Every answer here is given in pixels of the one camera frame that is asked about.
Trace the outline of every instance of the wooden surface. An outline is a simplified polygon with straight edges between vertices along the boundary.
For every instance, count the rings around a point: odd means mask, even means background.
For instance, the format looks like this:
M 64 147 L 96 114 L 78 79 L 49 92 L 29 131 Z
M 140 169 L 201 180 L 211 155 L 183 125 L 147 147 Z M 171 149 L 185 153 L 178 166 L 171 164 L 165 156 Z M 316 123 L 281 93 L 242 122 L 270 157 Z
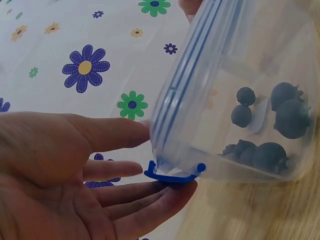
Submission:
M 299 0 L 299 5 L 308 10 L 320 36 L 320 0 Z M 319 135 L 317 127 L 310 156 L 313 166 L 299 181 L 223 184 L 200 180 L 176 240 L 320 240 Z

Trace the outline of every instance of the flower petal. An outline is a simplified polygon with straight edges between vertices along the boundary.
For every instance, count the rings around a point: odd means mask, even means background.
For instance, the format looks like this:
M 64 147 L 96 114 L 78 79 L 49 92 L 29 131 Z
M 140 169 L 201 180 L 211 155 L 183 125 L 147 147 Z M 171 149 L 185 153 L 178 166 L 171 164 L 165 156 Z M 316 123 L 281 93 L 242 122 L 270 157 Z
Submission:
M 97 153 L 96 155 L 94 155 L 94 160 L 103 160 L 104 156 L 101 153 Z
M 171 3 L 167 2 L 167 1 L 164 1 L 164 2 L 160 3 L 160 6 L 163 7 L 163 8 L 170 8 L 171 7 Z
M 97 182 L 96 181 L 87 181 L 84 185 L 86 187 L 90 188 L 90 189 L 97 188 Z
M 138 6 L 144 7 L 144 6 L 147 6 L 148 4 L 149 4 L 148 2 L 142 1 L 138 3 Z
M 84 61 L 88 61 L 91 57 L 92 51 L 93 51 L 92 45 L 88 44 L 85 45 L 82 49 L 82 57 Z
M 80 94 L 84 93 L 88 87 L 88 80 L 84 75 L 79 75 L 79 79 L 76 83 L 76 91 Z
M 100 76 L 98 73 L 91 71 L 87 75 L 85 75 L 85 78 L 91 83 L 93 86 L 99 86 L 102 84 L 102 76 Z
M 131 91 L 131 92 L 129 93 L 129 97 L 130 97 L 130 100 L 131 100 L 131 101 L 136 100 L 136 96 L 137 96 L 137 93 L 136 93 L 135 91 Z
M 146 102 L 139 102 L 137 105 L 136 105 L 136 108 L 137 109 L 146 109 L 148 107 L 148 103 Z
M 82 75 L 80 75 L 78 72 L 68 76 L 68 78 L 64 81 L 64 86 L 66 88 L 71 88 L 80 79 L 80 76 Z
M 98 73 L 106 72 L 110 68 L 110 63 L 108 61 L 100 61 L 93 65 L 92 70 Z
M 162 15 L 167 14 L 167 10 L 164 7 L 158 7 L 157 10 Z
M 143 94 L 139 94 L 138 96 L 136 96 L 135 98 L 135 102 L 136 103 L 140 103 L 145 99 L 145 96 Z
M 144 14 L 148 13 L 150 10 L 151 10 L 150 5 L 147 5 L 147 6 L 144 6 L 143 8 L 141 8 L 141 12 Z
M 125 103 L 129 103 L 130 102 L 130 98 L 127 94 L 123 93 L 121 95 L 121 99 L 125 102 Z
M 10 102 L 6 102 L 3 107 L 1 108 L 1 112 L 8 112 L 9 111 L 9 108 L 10 108 L 11 104 Z
M 150 10 L 150 15 L 151 15 L 151 17 L 155 18 L 158 15 L 158 8 L 152 7 Z
M 136 108 L 134 112 L 139 118 L 142 118 L 145 115 L 144 111 L 142 111 L 140 108 Z
M 89 61 L 94 65 L 100 61 L 106 55 L 106 51 L 103 48 L 95 50 L 95 52 L 90 57 Z
M 122 109 L 122 110 L 120 111 L 120 116 L 121 116 L 122 118 L 126 117 L 126 116 L 129 114 L 129 110 L 130 110 L 130 109 L 129 109 L 128 107 Z
M 114 184 L 110 181 L 103 181 L 100 183 L 101 184 L 101 187 L 112 187 L 114 186 Z
M 62 68 L 62 73 L 63 74 L 73 74 L 76 71 L 78 71 L 78 66 L 75 65 L 75 64 L 66 64 Z
M 116 182 L 119 182 L 121 180 L 121 177 L 116 177 L 116 178 L 113 178 L 111 180 L 109 180 L 110 182 L 113 182 L 113 183 L 116 183 Z
M 128 107 L 128 104 L 123 102 L 123 101 L 119 101 L 116 106 L 119 108 L 119 109 L 125 109 Z
M 78 52 L 78 51 L 73 51 L 70 54 L 70 60 L 76 65 L 79 65 L 80 63 L 83 62 L 82 56 L 81 56 L 80 52 Z
M 135 120 L 135 119 L 136 119 L 136 114 L 135 114 L 135 111 L 134 111 L 134 110 L 129 109 L 128 119 L 130 119 L 130 120 Z

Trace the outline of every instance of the orange flower print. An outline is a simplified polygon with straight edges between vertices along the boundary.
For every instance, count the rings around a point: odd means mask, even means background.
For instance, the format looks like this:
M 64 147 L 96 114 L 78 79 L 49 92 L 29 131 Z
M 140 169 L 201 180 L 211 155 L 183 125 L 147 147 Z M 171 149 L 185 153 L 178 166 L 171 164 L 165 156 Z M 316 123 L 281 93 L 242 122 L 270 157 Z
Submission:
M 51 33 L 54 33 L 55 31 L 57 31 L 59 29 L 60 29 L 59 28 L 59 23 L 54 22 L 44 30 L 44 33 L 45 34 L 51 34 Z
M 20 39 L 23 34 L 27 31 L 27 26 L 22 25 L 21 27 L 18 27 L 15 29 L 15 32 L 11 35 L 11 42 L 15 42 L 18 39 Z

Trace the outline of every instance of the floral tablecloth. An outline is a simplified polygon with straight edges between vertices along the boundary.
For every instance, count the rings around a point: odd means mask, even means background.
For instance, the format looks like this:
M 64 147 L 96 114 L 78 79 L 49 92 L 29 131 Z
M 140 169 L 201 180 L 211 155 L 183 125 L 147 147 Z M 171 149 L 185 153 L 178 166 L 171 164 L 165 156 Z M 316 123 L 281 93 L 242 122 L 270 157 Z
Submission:
M 188 26 L 178 0 L 0 0 L 0 112 L 148 119 Z M 147 142 L 92 158 L 146 169 L 152 150 Z M 86 185 L 142 181 L 151 179 Z M 174 240 L 184 214 L 145 238 Z

